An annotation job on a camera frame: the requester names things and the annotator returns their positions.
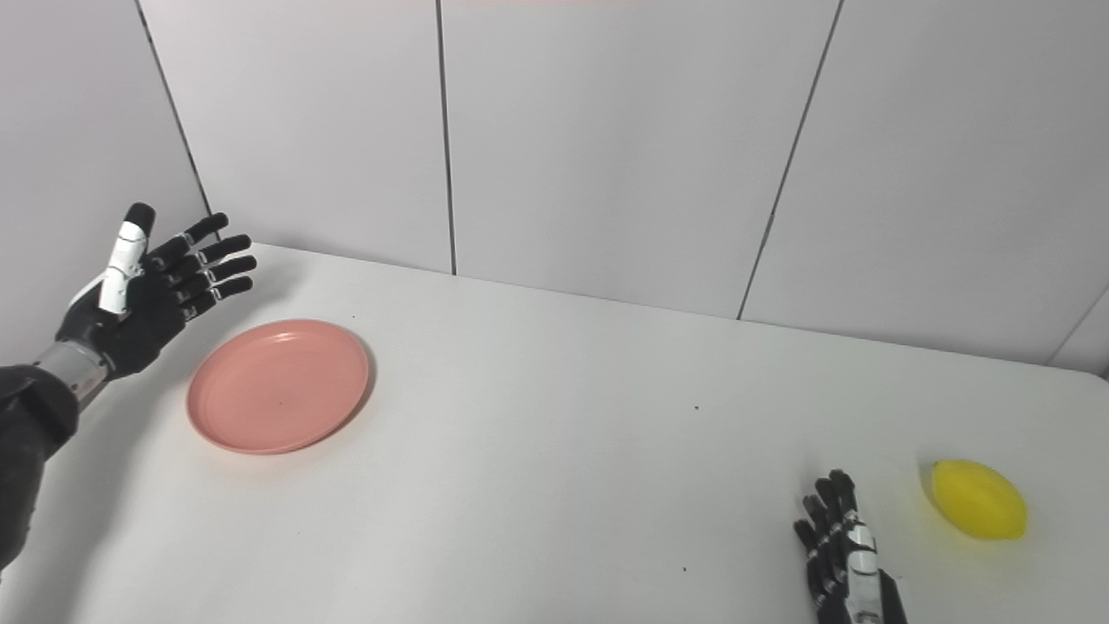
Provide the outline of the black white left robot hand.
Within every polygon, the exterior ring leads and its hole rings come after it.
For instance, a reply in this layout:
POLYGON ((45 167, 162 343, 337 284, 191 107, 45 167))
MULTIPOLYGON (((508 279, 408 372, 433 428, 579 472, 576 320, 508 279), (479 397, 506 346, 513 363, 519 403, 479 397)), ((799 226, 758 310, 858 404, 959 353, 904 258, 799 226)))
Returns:
POLYGON ((250 236, 203 244, 226 228, 226 214, 201 218, 151 249, 155 218, 146 203, 128 208, 106 268, 71 301, 55 333, 58 342, 92 352, 109 380, 143 371, 189 323, 253 288, 250 236))

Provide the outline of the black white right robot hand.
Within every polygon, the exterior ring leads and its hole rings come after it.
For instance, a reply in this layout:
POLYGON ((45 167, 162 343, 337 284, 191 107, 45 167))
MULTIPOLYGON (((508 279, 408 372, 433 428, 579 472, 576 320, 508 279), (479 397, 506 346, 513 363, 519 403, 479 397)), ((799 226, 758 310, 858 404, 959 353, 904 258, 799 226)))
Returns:
POLYGON ((817 478, 793 524, 804 550, 808 597, 820 623, 907 623, 898 581, 879 565, 877 542, 859 514, 846 471, 817 478))

